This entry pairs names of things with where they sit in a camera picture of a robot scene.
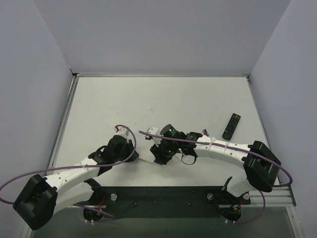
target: cable clip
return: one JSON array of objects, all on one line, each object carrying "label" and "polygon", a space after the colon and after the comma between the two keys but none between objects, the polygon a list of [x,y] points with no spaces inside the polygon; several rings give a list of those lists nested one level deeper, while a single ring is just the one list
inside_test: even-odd
[{"label": "cable clip", "polygon": [[211,139],[211,141],[209,143],[209,148],[211,148],[212,144],[216,141],[215,137],[211,137],[210,139]]},{"label": "cable clip", "polygon": [[86,167],[83,164],[80,164],[80,165],[81,165],[81,167],[83,167],[85,173],[87,173]]},{"label": "cable clip", "polygon": [[229,142],[226,142],[226,145],[224,146],[224,149],[223,149],[223,154],[226,153],[226,149],[227,149],[227,146],[228,146],[228,145],[230,145],[230,143],[229,143]]}]

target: cable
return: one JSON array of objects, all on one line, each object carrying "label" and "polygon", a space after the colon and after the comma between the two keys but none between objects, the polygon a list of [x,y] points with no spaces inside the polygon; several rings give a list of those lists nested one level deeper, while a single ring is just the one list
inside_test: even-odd
[{"label": "cable", "polygon": [[[144,131],[141,131],[139,130],[139,133],[140,134],[143,134],[143,135],[147,135],[147,136],[151,136],[151,137],[156,137],[156,138],[160,138],[160,139],[164,139],[164,140],[171,140],[171,141],[180,141],[180,142],[187,142],[187,143],[193,143],[193,144],[200,144],[200,145],[210,145],[209,142],[198,142],[198,141],[193,141],[193,140],[184,140],[184,139],[174,139],[174,138],[169,138],[169,137],[165,137],[165,136],[159,136],[159,135],[153,135],[153,134],[149,134],[149,133],[146,133]],[[222,147],[224,148],[225,145],[222,145],[222,144],[219,144],[219,143],[212,143],[212,145],[215,145],[215,146],[219,146],[219,147]],[[286,173],[286,175],[288,176],[289,178],[289,182],[286,183],[286,184],[280,184],[280,185],[274,185],[273,187],[287,187],[289,185],[292,184],[293,182],[293,178],[292,176],[290,175],[290,173],[284,169],[281,165],[279,165],[278,163],[272,161],[272,160],[269,160],[268,158],[262,156],[262,155],[259,155],[255,152],[252,152],[252,151],[248,151],[248,150],[244,150],[244,149],[240,149],[240,148],[236,148],[236,147],[232,147],[232,146],[227,146],[227,149],[230,149],[230,150],[236,150],[236,151],[241,151],[241,152],[245,152],[245,153],[248,153],[250,155],[254,155],[276,167],[278,167],[280,170],[282,170],[284,173]]]},{"label": "cable", "polygon": [[87,206],[84,206],[84,205],[80,205],[80,204],[78,204],[78,203],[74,204],[73,206],[75,206],[75,207],[81,207],[81,208],[88,209],[88,210],[92,210],[92,211],[95,211],[95,212],[99,212],[99,213],[101,213],[101,214],[103,214],[103,215],[106,215],[106,216],[111,217],[111,218],[101,219],[101,220],[99,220],[99,221],[94,221],[94,223],[107,222],[107,221],[115,221],[115,220],[117,220],[117,218],[116,218],[114,215],[111,215],[111,214],[109,214],[109,213],[107,213],[107,212],[104,212],[104,211],[99,211],[98,209],[95,209],[95,208],[93,208],[93,207],[87,207]]},{"label": "cable", "polygon": [[194,163],[196,163],[196,160],[197,160],[197,157],[194,157],[194,161],[193,161],[193,163],[191,163],[191,164],[186,164],[186,165],[193,165]]},{"label": "cable", "polygon": [[235,210],[235,211],[238,210],[241,207],[241,205],[242,205],[242,199],[240,201],[240,204],[237,207],[233,208],[233,210]]},{"label": "cable", "polygon": [[237,198],[233,201],[233,204],[232,204],[229,208],[230,208],[230,209],[233,208],[236,202],[242,201],[242,197],[243,197],[244,194],[242,194],[240,197],[237,197]]},{"label": "cable", "polygon": [[104,196],[104,198],[102,199],[102,201],[99,203],[99,210],[102,211],[101,206],[104,204],[106,200],[106,196]]},{"label": "cable", "polygon": [[264,212],[265,212],[265,209],[266,209],[266,203],[265,203],[265,197],[264,197],[264,194],[258,190],[260,192],[260,194],[262,195],[262,198],[263,198],[263,209],[261,211],[260,214],[258,214],[256,217],[252,218],[252,219],[249,219],[249,220],[246,220],[246,221],[241,221],[241,222],[233,222],[233,221],[230,221],[228,219],[226,219],[222,213],[221,213],[221,217],[226,219],[226,221],[232,223],[232,224],[235,224],[235,225],[243,225],[243,224],[247,224],[247,223],[250,223],[250,222],[254,222],[255,220],[259,219],[261,216],[263,216]]},{"label": "cable", "polygon": [[[80,169],[80,168],[96,168],[96,167],[111,167],[111,166],[115,166],[115,165],[119,165],[119,164],[122,164],[126,161],[128,161],[133,155],[134,155],[134,152],[136,150],[136,147],[137,147],[137,139],[135,138],[135,134],[133,133],[133,131],[125,126],[125,125],[116,125],[116,127],[123,127],[123,128],[126,128],[130,133],[131,135],[133,136],[133,139],[134,139],[134,148],[132,150],[132,153],[124,160],[122,161],[119,161],[117,163],[114,163],[114,164],[109,164],[109,165],[74,165],[74,166],[64,166],[64,167],[57,167],[57,168],[48,168],[48,169],[44,169],[44,170],[35,170],[35,171],[31,171],[31,172],[27,172],[27,173],[24,173],[24,174],[21,174],[21,175],[18,175],[10,180],[8,180],[7,182],[5,182],[4,184],[2,184],[0,186],[0,191],[5,187],[7,186],[9,183],[17,180],[17,179],[20,179],[22,177],[25,177],[25,176],[28,176],[28,175],[33,175],[33,174],[38,174],[38,173],[42,173],[42,172],[49,172],[49,171],[55,171],[55,170],[66,170],[66,169]],[[10,201],[7,201],[3,198],[0,197],[0,202],[3,202],[3,203],[6,203],[6,204],[10,204],[10,205],[13,205],[13,202],[10,202]]]}]

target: screw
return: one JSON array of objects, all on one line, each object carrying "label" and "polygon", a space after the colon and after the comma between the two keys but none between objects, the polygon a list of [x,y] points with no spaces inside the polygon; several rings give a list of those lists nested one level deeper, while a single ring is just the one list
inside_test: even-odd
[{"label": "screw", "polygon": [[213,200],[213,194],[212,193],[208,193],[207,194],[207,199],[208,200]]},{"label": "screw", "polygon": [[115,200],[117,200],[117,194],[115,194],[115,193],[113,193],[113,194],[111,194],[110,195],[110,199],[111,199],[111,201],[115,201]]}]

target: white arm segment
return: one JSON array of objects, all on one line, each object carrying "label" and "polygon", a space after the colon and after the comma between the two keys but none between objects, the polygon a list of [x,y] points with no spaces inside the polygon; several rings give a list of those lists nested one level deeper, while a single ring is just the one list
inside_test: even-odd
[{"label": "white arm segment", "polygon": [[[77,165],[84,166],[84,165],[96,165],[97,162],[93,159],[85,158],[82,162]],[[94,178],[99,173],[99,167],[95,168],[79,168],[79,169],[72,169],[66,170],[57,174],[46,176],[46,182],[51,187],[57,188],[57,199],[59,199],[63,193],[70,190],[74,186],[80,184],[81,182]]]},{"label": "white arm segment", "polygon": [[72,189],[66,191],[62,196],[58,196],[54,214],[66,207],[72,206],[77,202],[89,200],[93,193],[94,191],[87,183],[82,182],[78,184]]},{"label": "white arm segment", "polygon": [[[197,144],[196,148],[194,148],[194,151],[198,157],[211,157],[213,159],[225,161],[230,164],[236,165],[244,170],[244,162],[242,161],[242,158],[247,157],[247,153],[222,148],[219,146],[212,145],[212,143],[218,143],[224,146],[236,147],[249,151],[250,148],[248,148],[247,144],[233,144],[221,140],[216,140],[215,138],[210,138],[205,135],[200,137],[197,141],[210,143],[209,145]],[[246,174],[243,174],[238,177],[233,177],[227,185],[227,192],[229,192],[235,197],[239,197],[250,190],[254,190],[254,187],[250,185],[249,181],[247,180]]]},{"label": "white arm segment", "polygon": [[241,160],[243,157],[246,157],[248,154],[241,151],[230,150],[227,148],[222,148],[220,146],[212,145],[213,143],[222,144],[224,146],[236,147],[244,150],[250,150],[247,144],[233,144],[221,140],[216,140],[215,138],[210,138],[208,136],[203,135],[200,137],[197,142],[208,142],[209,145],[200,145],[197,144],[194,151],[198,157],[211,157],[216,160],[221,160],[228,162],[230,164],[236,165],[242,169],[243,161]]},{"label": "white arm segment", "polygon": [[[160,135],[160,129],[158,129],[157,127],[150,127],[148,130],[147,130],[147,133],[148,134],[153,134],[153,135]],[[160,141],[162,140],[162,139],[160,139],[160,138],[157,138],[157,137],[152,137],[152,140],[154,141],[154,144],[156,145],[156,146],[159,146],[159,144],[160,144]]]}]

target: black mounting plate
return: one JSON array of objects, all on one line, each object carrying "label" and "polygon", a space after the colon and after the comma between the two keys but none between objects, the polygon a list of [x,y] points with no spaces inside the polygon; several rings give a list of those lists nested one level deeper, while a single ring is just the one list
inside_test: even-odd
[{"label": "black mounting plate", "polygon": [[[222,186],[169,186],[169,187],[101,187],[91,199],[82,205],[98,205],[106,196],[104,209],[117,218],[210,218],[219,217],[213,200],[207,199],[212,193],[218,205],[239,204],[239,199]],[[115,193],[117,199],[110,196]],[[250,200],[242,199],[243,204]]]}]

